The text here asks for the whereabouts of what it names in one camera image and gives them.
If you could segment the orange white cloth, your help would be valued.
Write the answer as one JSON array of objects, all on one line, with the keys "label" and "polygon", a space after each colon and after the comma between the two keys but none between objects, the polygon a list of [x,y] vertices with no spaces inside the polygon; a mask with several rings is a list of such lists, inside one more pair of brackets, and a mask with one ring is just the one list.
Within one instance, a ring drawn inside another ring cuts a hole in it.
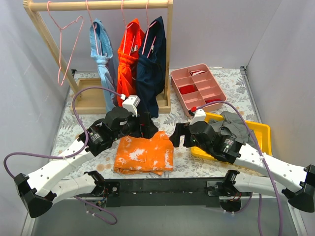
[{"label": "orange white cloth", "polygon": [[153,173],[162,175],[173,171],[174,147],[165,131],[152,138],[126,136],[120,139],[114,172],[124,175]]}]

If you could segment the grey shorts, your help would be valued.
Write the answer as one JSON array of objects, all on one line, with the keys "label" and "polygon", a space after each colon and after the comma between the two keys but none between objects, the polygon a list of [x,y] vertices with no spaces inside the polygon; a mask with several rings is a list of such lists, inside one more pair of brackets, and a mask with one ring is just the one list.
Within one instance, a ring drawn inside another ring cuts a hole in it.
[{"label": "grey shorts", "polygon": [[247,143],[251,147],[255,148],[256,144],[251,137],[251,133],[254,131],[250,129],[250,132],[245,127],[244,123],[236,113],[229,111],[223,111],[221,113],[223,120],[210,119],[210,124],[213,130],[221,135],[228,135],[235,138],[238,142]]}]

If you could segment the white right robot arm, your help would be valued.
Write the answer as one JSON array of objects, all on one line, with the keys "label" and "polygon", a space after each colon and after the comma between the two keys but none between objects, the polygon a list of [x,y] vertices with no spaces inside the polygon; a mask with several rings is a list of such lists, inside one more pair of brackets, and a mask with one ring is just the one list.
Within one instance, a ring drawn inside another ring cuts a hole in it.
[{"label": "white right robot arm", "polygon": [[210,186],[218,196],[236,193],[259,193],[287,199],[288,203],[304,212],[315,211],[315,167],[291,165],[259,151],[235,137],[216,132],[213,127],[198,121],[194,124],[177,123],[170,141],[180,145],[198,147],[218,161],[245,167],[259,173],[258,176],[227,171],[222,182]]}]

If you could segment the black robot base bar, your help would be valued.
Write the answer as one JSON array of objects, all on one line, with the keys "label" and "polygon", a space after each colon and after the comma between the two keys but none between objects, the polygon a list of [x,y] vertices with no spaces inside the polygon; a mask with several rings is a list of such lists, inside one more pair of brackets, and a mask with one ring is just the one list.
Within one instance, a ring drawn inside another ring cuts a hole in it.
[{"label": "black robot base bar", "polygon": [[107,207],[219,207],[220,197],[248,196],[224,177],[107,179],[105,193],[80,194],[89,200],[106,198]]}]

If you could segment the navy blue shorts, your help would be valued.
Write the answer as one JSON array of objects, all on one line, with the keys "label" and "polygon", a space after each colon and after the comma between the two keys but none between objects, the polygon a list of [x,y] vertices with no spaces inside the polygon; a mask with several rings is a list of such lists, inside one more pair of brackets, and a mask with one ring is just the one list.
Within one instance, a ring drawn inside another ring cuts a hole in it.
[{"label": "navy blue shorts", "polygon": [[146,31],[138,51],[136,95],[138,112],[158,118],[157,95],[163,92],[166,76],[166,37],[163,18],[156,18]]}]

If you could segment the light blue shorts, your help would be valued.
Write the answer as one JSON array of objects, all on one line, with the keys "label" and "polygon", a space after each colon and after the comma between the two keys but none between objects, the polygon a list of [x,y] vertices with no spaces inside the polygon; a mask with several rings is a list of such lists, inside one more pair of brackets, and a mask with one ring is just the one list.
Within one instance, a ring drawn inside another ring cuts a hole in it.
[{"label": "light blue shorts", "polygon": [[101,20],[95,19],[90,27],[91,58],[97,64],[101,85],[117,90],[118,57],[114,54],[110,38]]}]

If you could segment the pink hanger with navy shorts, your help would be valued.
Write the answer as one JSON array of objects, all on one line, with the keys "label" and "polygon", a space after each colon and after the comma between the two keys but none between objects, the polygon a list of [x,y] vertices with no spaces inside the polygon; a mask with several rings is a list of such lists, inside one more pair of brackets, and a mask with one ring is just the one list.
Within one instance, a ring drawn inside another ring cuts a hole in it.
[{"label": "pink hanger with navy shorts", "polygon": [[[147,43],[147,39],[148,39],[148,34],[149,34],[149,29],[154,26],[156,24],[156,21],[154,21],[151,25],[149,24],[149,17],[148,17],[148,5],[149,5],[149,0],[147,0],[146,2],[146,22],[147,22],[147,30],[146,30],[146,33],[145,33],[145,38],[144,38],[144,42],[143,42],[143,49],[142,49],[142,55],[144,55],[145,53],[145,48],[146,48],[146,43]],[[152,44],[150,46],[150,49],[148,51],[148,54],[147,54],[147,58],[149,58],[150,56],[150,53],[154,50],[154,43],[156,41],[156,38],[157,36],[155,36],[152,40]]]}]

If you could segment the pink hanger with orange shorts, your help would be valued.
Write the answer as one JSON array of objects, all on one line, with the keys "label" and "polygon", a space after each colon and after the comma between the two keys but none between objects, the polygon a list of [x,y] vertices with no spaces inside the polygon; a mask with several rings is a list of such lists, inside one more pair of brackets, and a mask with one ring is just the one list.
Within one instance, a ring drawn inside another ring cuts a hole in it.
[{"label": "pink hanger with orange shorts", "polygon": [[124,55],[130,57],[138,57],[138,49],[142,43],[142,30],[139,25],[137,18],[134,18],[128,24],[125,20],[124,14],[124,1],[121,3],[121,12],[123,17],[123,23],[125,25],[125,31],[122,38],[122,44],[120,46],[120,51]]}]

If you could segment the orange shorts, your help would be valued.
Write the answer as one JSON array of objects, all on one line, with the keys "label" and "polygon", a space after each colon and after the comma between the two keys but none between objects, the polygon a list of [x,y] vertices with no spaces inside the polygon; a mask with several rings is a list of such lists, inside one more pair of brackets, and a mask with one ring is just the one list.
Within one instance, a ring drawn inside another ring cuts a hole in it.
[{"label": "orange shorts", "polygon": [[135,78],[137,74],[138,50],[144,39],[137,18],[133,19],[128,25],[118,49],[118,78],[117,93],[124,94],[126,97],[136,95]]}]

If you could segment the red cloth in organizer front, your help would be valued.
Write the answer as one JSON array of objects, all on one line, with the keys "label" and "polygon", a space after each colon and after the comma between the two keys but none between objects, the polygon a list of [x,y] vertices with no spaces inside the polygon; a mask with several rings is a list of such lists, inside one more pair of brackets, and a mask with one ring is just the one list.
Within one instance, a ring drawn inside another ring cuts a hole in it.
[{"label": "red cloth in organizer front", "polygon": [[208,104],[215,101],[221,101],[221,99],[208,99],[208,100],[205,100],[205,103]]}]

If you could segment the red cloth in organizer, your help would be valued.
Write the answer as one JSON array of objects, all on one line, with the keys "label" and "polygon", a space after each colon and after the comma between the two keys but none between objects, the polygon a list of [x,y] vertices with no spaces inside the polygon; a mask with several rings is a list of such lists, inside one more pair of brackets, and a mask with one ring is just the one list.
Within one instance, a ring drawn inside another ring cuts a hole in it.
[{"label": "red cloth in organizer", "polygon": [[179,91],[182,95],[188,94],[188,93],[192,93],[196,91],[196,88],[194,87],[194,85],[187,85],[187,86],[182,86],[179,88]]},{"label": "red cloth in organizer", "polygon": [[208,100],[205,100],[205,103],[208,104],[215,101],[221,101],[221,99],[208,99]]}]

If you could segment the red cloth in organizer middle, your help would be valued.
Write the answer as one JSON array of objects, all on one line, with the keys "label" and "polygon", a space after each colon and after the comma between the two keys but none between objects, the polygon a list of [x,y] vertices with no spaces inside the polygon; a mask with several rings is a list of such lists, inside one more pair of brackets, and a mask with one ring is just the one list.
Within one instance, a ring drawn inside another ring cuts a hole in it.
[{"label": "red cloth in organizer middle", "polygon": [[192,93],[196,91],[196,88],[194,87],[194,85],[187,85],[187,86],[182,86],[179,88],[179,91],[182,95],[188,94],[188,93]]}]

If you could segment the pink divided organizer tray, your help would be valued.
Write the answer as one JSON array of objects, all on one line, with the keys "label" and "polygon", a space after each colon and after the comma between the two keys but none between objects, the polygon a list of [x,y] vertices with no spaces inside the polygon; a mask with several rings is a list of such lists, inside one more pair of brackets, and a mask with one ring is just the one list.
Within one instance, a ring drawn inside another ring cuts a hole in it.
[{"label": "pink divided organizer tray", "polygon": [[[206,73],[191,76],[192,70],[206,70]],[[209,67],[205,64],[197,64],[189,67],[173,70],[171,73],[173,89],[183,107],[185,115],[189,116],[192,107],[205,105],[205,100],[221,99],[226,101],[226,95],[216,81]],[[194,85],[195,92],[182,95],[179,88],[182,86]]]}]

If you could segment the red white item in organizer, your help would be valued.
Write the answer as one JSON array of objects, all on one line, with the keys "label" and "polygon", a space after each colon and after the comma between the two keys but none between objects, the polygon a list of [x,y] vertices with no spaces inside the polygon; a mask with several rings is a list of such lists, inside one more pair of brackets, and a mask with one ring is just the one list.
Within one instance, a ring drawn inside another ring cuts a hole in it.
[{"label": "red white item in organizer", "polygon": [[206,70],[192,70],[189,73],[190,73],[191,76],[195,76],[195,75],[203,74],[203,73],[206,73],[206,72],[207,72]]}]

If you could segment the yellow plastic tray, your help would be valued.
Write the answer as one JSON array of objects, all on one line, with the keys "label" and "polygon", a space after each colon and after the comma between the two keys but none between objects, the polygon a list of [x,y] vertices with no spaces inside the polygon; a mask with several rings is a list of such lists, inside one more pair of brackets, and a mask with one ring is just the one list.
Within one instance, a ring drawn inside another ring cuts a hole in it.
[{"label": "yellow plastic tray", "polygon": [[[205,121],[209,122],[209,120],[221,121],[223,120],[223,116],[215,115],[212,113],[206,113]],[[272,155],[270,127],[266,124],[249,121],[249,120],[247,120],[246,123],[249,129],[254,131],[254,134],[257,138],[261,151],[265,152],[267,155]],[[198,147],[192,147],[191,153],[193,156],[202,158],[204,160],[217,161],[211,155],[207,154],[206,152],[204,152]]]}]

